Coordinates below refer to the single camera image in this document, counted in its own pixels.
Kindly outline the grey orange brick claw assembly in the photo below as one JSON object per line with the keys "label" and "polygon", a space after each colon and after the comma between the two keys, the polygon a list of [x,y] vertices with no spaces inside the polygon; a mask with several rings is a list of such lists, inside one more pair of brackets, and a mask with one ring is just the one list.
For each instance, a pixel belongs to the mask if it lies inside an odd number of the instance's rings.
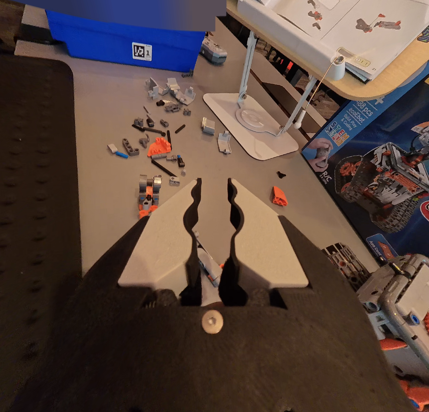
{"label": "grey orange brick claw assembly", "polygon": [[162,183],[153,182],[153,178],[147,177],[147,175],[140,175],[139,178],[139,195],[153,195],[154,192],[160,192]]}

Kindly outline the black perforated pad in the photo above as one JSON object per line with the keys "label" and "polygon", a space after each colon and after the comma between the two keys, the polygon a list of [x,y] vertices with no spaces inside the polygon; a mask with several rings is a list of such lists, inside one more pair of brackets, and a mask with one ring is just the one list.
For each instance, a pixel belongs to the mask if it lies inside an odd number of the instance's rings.
{"label": "black perforated pad", "polygon": [[30,360],[81,275],[73,73],[1,55],[1,355]]}

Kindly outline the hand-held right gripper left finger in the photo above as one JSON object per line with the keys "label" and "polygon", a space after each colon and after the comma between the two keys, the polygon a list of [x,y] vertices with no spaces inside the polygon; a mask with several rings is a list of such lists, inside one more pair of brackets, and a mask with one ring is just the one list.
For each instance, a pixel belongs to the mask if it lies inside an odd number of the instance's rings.
{"label": "hand-held right gripper left finger", "polygon": [[121,287],[151,289],[194,287],[200,276],[196,237],[200,178],[192,180],[147,221],[118,280]]}

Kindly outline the scatter of dark grey connectors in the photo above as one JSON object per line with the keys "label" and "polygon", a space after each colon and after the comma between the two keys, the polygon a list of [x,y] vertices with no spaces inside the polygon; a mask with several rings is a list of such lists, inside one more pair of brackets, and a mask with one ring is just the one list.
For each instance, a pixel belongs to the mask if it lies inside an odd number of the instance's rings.
{"label": "scatter of dark grey connectors", "polygon": [[149,149],[155,138],[162,137],[171,144],[171,131],[169,127],[169,115],[183,113],[190,116],[191,111],[186,104],[172,99],[157,100],[150,107],[143,106],[145,117],[137,117],[132,122],[132,127],[142,133],[139,144],[144,149]]}

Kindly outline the grey white orange brick arm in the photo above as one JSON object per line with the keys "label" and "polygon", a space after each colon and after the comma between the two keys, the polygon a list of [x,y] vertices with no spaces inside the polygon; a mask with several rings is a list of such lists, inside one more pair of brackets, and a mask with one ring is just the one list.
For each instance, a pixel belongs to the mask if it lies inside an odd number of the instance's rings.
{"label": "grey white orange brick arm", "polygon": [[197,242],[197,254],[200,261],[201,268],[205,273],[208,280],[211,282],[212,286],[219,287],[223,268],[221,265],[217,264],[207,250],[201,244],[199,239],[199,233],[194,231]]}

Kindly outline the white book stand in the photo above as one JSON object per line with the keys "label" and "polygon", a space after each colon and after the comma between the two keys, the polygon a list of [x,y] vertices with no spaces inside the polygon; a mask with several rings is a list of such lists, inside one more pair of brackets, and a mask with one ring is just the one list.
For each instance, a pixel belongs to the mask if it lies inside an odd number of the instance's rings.
{"label": "white book stand", "polygon": [[[317,80],[319,80],[319,84],[321,84],[323,81],[344,81],[345,73],[349,70],[345,68],[344,76],[339,80],[330,78],[328,75],[332,68],[341,66],[340,63],[344,60],[342,56],[335,57],[332,63],[328,66],[328,69],[321,71],[312,63],[306,62],[305,59],[302,59],[288,47],[282,45],[270,34],[265,33],[255,23],[251,22],[244,15],[242,15],[238,10],[237,12],[250,27],[250,34],[247,41],[247,52],[244,60],[243,74],[240,82],[239,92],[206,93],[203,96],[203,100],[210,107],[217,118],[223,123],[225,129],[229,131],[229,133],[239,142],[239,144],[251,157],[259,161],[265,161],[298,150],[298,143],[290,135],[289,129],[294,130],[301,127],[303,118],[306,114],[307,106],[309,104],[306,98],[312,91]],[[274,117],[271,116],[248,93],[248,78],[250,75],[251,63],[257,42],[257,35],[262,36],[276,48],[283,46],[283,51],[288,53],[289,58],[294,63],[302,66],[303,69],[309,73],[309,83],[307,84],[303,95],[298,100],[297,105],[293,109],[292,114],[284,125],[281,125],[277,120],[275,120]]]}

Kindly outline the instruction booklet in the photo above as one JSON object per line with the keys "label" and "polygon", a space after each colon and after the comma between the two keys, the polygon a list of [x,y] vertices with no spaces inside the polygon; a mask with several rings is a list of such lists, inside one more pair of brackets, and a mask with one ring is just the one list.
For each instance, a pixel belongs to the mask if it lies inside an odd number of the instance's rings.
{"label": "instruction booklet", "polygon": [[238,0],[237,10],[321,71],[335,57],[363,82],[376,78],[428,27],[429,0]]}

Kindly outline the grey toy battery hub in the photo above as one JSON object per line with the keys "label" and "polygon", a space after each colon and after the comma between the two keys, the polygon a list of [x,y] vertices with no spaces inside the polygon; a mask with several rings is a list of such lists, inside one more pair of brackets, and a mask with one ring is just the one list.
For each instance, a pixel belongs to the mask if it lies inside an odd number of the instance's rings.
{"label": "grey toy battery hub", "polygon": [[227,59],[227,52],[207,36],[202,41],[200,55],[214,65],[222,65]]}

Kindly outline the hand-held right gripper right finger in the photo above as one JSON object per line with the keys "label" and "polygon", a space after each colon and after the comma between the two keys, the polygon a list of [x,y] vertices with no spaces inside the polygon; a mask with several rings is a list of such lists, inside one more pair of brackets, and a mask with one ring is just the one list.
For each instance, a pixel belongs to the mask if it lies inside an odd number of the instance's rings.
{"label": "hand-held right gripper right finger", "polygon": [[230,179],[231,209],[239,221],[231,252],[243,289],[305,288],[308,278],[278,214],[236,179]]}

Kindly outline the long black axle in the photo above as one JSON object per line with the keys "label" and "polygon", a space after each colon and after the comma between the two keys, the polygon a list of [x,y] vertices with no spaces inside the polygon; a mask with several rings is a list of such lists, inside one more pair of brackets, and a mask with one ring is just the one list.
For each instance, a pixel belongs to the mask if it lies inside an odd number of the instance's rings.
{"label": "long black axle", "polygon": [[169,177],[177,177],[174,173],[172,173],[167,168],[165,168],[164,166],[162,166],[161,164],[159,164],[156,160],[151,160],[151,163],[155,167],[157,167],[158,169],[160,169],[161,171],[163,171],[165,174],[167,174]]}

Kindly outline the pile of light grey panels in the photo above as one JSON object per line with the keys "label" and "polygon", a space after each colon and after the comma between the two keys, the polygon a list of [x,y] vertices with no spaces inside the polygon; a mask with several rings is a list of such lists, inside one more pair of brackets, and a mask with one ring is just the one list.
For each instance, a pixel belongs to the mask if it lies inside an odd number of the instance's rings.
{"label": "pile of light grey panels", "polygon": [[193,87],[187,88],[185,92],[182,92],[175,78],[168,78],[165,87],[162,87],[150,77],[145,80],[145,85],[148,90],[148,97],[152,99],[169,94],[179,103],[189,105],[196,97]]}

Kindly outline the blue plastic bin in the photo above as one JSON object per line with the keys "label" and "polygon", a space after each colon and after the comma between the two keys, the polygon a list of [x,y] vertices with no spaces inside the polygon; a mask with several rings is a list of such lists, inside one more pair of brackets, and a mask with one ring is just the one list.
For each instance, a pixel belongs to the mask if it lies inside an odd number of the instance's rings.
{"label": "blue plastic bin", "polygon": [[53,39],[70,56],[160,70],[188,72],[205,31],[178,31],[107,23],[46,10]]}

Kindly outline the orange panel brick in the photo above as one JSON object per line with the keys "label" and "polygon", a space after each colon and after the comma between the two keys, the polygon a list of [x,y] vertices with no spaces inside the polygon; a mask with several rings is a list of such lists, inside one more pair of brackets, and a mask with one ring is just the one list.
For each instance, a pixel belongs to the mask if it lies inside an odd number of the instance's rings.
{"label": "orange panel brick", "polygon": [[148,147],[147,157],[152,157],[171,152],[171,143],[164,137],[157,137],[155,141]]}

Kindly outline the dark blue robot kit box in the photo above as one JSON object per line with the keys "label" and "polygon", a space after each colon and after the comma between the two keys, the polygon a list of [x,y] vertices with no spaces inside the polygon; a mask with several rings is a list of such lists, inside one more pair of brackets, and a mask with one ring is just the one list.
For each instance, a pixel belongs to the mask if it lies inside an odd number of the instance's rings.
{"label": "dark blue robot kit box", "polygon": [[344,103],[303,148],[377,257],[429,253],[429,67],[391,93]]}

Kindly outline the grey tracked toy robot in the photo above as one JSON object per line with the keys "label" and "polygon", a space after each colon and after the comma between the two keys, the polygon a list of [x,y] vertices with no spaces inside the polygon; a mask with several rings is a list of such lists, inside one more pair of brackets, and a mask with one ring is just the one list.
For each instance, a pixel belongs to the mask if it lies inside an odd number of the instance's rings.
{"label": "grey tracked toy robot", "polygon": [[376,252],[369,272],[351,248],[335,243],[323,253],[356,292],[401,388],[418,411],[428,411],[429,261],[422,254]]}

